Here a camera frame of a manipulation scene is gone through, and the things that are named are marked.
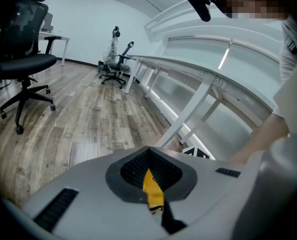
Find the chair base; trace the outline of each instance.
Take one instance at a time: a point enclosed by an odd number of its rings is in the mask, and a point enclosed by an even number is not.
[[[21,117],[22,110],[24,108],[24,104],[29,99],[49,102],[51,110],[54,111],[56,109],[55,104],[53,103],[53,99],[36,93],[40,90],[46,89],[46,93],[49,94],[51,90],[49,89],[48,85],[42,85],[42,86],[37,86],[33,88],[27,88],[28,86],[30,86],[30,80],[24,79],[22,81],[22,91],[17,95],[15,95],[14,97],[12,97],[11,99],[9,99],[0,107],[0,115],[2,119],[5,119],[7,115],[4,112],[4,109],[11,106],[15,102],[19,101],[17,111],[16,111],[16,116],[15,116],[15,124],[16,124],[15,130],[17,134],[23,134],[24,132],[23,127],[20,125],[20,117]]]
[[[101,79],[102,77],[105,77],[106,79],[102,82],[102,85],[105,85],[105,82],[106,81],[109,81],[109,80],[115,80],[116,82],[118,82],[120,84],[119,88],[122,89],[123,88],[123,85],[125,86],[126,85],[126,81],[123,80],[122,78],[118,77],[117,76],[117,72],[114,72],[113,75],[110,75],[110,74],[101,74],[99,76],[99,78]]]

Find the baseboard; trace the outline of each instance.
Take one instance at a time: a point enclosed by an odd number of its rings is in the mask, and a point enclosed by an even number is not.
[[[56,57],[56,59],[58,61],[61,61],[62,58],[61,57]],[[96,64],[92,64],[92,63],[88,63],[88,62],[84,62],[84,61],[80,61],[80,60],[75,60],[75,59],[70,59],[70,58],[66,58],[65,59],[66,62],[72,62],[72,63],[76,63],[76,64],[81,64],[81,65],[85,65],[85,66],[89,66],[89,67],[93,67],[93,68],[97,68],[98,65]],[[123,73],[123,76],[127,77],[127,78],[130,78],[130,75],[129,74],[125,74]]]
[[[56,57],[56,59],[58,61],[61,61],[62,60],[61,57]],[[70,59],[70,58],[66,58],[65,61],[66,62],[76,63],[76,64],[81,64],[81,65],[85,65],[85,66],[89,66],[89,67],[93,67],[93,68],[97,68],[98,67],[98,65],[96,65],[96,64],[92,64],[92,63],[88,63],[88,62],[84,62],[84,61],[80,61],[80,60],[75,60],[75,59]]]

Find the black cable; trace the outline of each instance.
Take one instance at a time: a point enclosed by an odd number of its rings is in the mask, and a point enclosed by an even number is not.
[[[13,80],[11,80],[9,84],[7,84],[7,85],[5,85],[5,86],[3,86],[3,87],[0,87],[0,90],[2,90],[3,88],[9,86],[9,85],[12,83],[12,81],[13,81]]]

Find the frosted glass panel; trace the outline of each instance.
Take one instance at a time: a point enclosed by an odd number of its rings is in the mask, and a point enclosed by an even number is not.
[[[153,77],[148,82],[151,86]],[[185,87],[161,72],[153,91],[178,115],[181,114],[195,91]],[[186,123],[192,129],[211,107],[215,99],[208,95],[206,100]],[[216,159],[226,160],[250,138],[251,129],[224,105],[220,105],[195,133]]]
[[[240,45],[232,44],[220,71],[242,85],[253,87],[272,102],[281,87],[279,63]]]
[[[207,39],[170,40],[162,55],[202,62],[217,69],[228,45],[228,42]]]

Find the chair armrest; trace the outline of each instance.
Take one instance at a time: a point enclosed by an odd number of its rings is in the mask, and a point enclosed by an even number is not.
[[[54,40],[61,40],[62,37],[61,36],[58,36],[58,35],[52,35],[52,36],[47,36],[47,37],[44,37],[44,40],[47,40],[48,41],[48,44],[47,44],[47,47],[46,47],[46,54],[50,54],[50,50],[51,50],[51,47],[52,47],[52,43]]]
[[[50,41],[50,40],[53,41],[55,39],[62,39],[62,37],[59,35],[51,35],[51,36],[44,37],[44,40],[48,40],[48,41]]]
[[[130,60],[131,59],[130,57],[126,57],[126,56],[120,55],[120,54],[118,56],[120,56],[121,58],[126,59],[126,60]]]

